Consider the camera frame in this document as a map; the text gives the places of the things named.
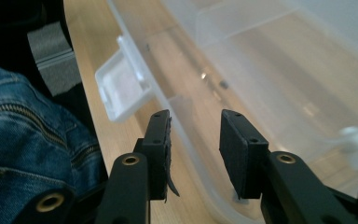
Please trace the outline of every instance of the black fabric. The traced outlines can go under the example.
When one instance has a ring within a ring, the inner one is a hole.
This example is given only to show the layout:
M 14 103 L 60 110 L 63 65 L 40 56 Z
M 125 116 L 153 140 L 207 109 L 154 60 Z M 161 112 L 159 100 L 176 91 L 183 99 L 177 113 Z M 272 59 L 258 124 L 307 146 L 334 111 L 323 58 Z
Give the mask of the black fabric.
M 38 0 L 0 0 L 0 35 L 23 34 L 43 26 L 45 21 Z
M 34 62 L 26 34 L 0 36 L 0 67 L 23 74 L 35 88 L 51 98 L 51 93 Z
M 72 47 L 72 41 L 66 25 L 63 0 L 42 0 L 42 3 L 48 13 L 47 24 L 59 21 L 66 42 L 68 42 L 69 46 Z
M 82 83 L 75 85 L 67 92 L 54 96 L 53 100 L 55 103 L 68 109 L 89 128 L 89 131 L 94 134 L 94 136 L 97 136 Z

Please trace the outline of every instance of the denim jacket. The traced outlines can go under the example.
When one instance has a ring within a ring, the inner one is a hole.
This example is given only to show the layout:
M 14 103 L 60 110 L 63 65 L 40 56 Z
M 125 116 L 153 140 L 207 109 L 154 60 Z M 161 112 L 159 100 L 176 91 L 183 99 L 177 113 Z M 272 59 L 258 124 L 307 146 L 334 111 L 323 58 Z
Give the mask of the denim jacket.
M 85 193 L 103 169 L 97 140 L 73 115 L 0 69 L 0 223 L 46 190 Z

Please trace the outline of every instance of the screw hole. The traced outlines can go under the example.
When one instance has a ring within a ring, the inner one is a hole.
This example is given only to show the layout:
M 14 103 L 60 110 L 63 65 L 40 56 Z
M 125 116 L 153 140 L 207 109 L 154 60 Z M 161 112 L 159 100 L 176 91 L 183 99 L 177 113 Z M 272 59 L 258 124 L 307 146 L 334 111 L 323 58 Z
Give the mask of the screw hole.
M 278 161 L 287 163 L 287 164 L 292 164 L 296 162 L 296 159 L 288 154 L 280 154 L 277 156 Z
M 60 193 L 52 193 L 39 201 L 39 203 L 36 205 L 36 211 L 40 213 L 50 212 L 57 207 L 60 207 L 61 204 L 64 201 L 64 197 Z
M 139 158 L 135 156 L 129 156 L 124 158 L 123 164 L 124 165 L 134 165 L 139 162 Z
M 228 83 L 225 80 L 220 81 L 219 85 L 225 90 L 228 89 Z

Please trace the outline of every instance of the metal zipper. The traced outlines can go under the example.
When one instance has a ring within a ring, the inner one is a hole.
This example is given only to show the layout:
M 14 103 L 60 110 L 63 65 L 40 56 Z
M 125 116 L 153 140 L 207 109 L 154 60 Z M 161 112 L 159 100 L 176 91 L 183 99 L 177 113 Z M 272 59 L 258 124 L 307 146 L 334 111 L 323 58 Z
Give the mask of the metal zipper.
M 40 128 L 42 134 L 46 136 L 47 139 L 51 140 L 52 142 L 63 145 L 66 148 L 65 142 L 56 133 L 51 131 L 41 118 L 39 118 L 32 110 L 26 108 L 25 106 L 4 104 L 0 105 L 0 112 L 13 112 L 32 120 L 34 124 L 36 124 Z
M 76 157 L 72 160 L 72 166 L 77 166 L 79 163 L 81 163 L 83 160 L 85 160 L 89 154 L 94 153 L 96 151 L 100 151 L 99 145 L 94 145 L 91 147 L 88 147 L 86 149 L 83 149 L 82 152 L 76 155 Z

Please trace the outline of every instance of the black metal bracket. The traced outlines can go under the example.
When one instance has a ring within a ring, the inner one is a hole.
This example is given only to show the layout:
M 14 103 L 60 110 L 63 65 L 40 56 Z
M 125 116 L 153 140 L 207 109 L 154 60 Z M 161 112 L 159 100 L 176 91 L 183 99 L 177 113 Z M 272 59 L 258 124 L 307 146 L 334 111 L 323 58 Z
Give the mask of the black metal bracket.
M 259 199 L 267 223 L 358 223 L 358 199 L 326 187 L 297 155 L 269 152 L 242 114 L 223 110 L 220 152 L 239 198 Z
M 34 197 L 14 223 L 150 223 L 150 201 L 166 200 L 167 185 L 179 196 L 171 175 L 171 117 L 152 115 L 145 138 L 118 157 L 107 183 L 76 198 L 69 189 Z

